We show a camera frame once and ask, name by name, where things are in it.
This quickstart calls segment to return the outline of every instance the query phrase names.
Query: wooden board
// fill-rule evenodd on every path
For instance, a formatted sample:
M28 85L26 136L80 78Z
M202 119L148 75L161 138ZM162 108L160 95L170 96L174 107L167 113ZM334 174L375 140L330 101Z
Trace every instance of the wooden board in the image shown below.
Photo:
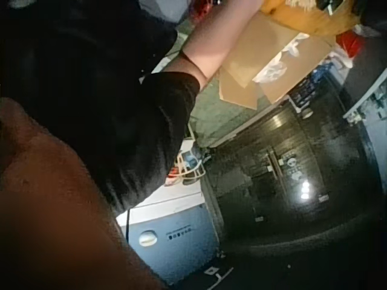
M281 25L316 36L338 35L359 23L359 18L351 12L354 0L345 0L332 16L317 8L305 11L300 7L288 6L285 2L265 0L261 11Z

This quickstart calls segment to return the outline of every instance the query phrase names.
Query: red object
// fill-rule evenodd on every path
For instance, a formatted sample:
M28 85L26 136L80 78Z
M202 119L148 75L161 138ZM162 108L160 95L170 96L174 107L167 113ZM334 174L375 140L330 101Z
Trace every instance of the red object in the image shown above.
M346 51L350 58L355 57L364 45L364 38L349 30L336 37L336 42Z
M191 5L189 17L193 24L198 24L210 12L212 8L211 0L194 0Z

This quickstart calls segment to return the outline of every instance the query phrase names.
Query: black t-shirt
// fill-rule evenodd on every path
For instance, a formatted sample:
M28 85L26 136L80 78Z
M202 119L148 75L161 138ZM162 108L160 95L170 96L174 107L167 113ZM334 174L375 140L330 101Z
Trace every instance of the black t-shirt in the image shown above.
M200 90L178 72L140 84L141 47L125 23L109 35L88 21L15 22L2 47L2 95L78 153L115 214L164 183Z

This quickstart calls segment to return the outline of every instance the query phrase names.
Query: cardboard flap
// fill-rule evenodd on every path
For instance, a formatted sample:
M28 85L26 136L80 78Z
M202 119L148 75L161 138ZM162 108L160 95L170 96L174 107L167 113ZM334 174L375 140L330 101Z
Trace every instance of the cardboard flap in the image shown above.
M221 100L254 110L257 109L258 98L264 97L258 84L250 82L243 88L224 68L220 70L219 95Z
M245 88L297 35L297 31L257 13L223 63L223 68Z

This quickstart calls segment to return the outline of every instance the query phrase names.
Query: short sleeve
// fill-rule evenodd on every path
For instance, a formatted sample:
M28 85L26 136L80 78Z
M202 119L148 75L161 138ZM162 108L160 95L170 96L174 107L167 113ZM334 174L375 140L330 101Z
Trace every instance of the short sleeve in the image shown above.
M164 184L199 91L198 80L182 72L161 72L144 79L134 115L115 126L119 172L110 175L106 184L99 184L110 195L108 201L116 214L142 202Z

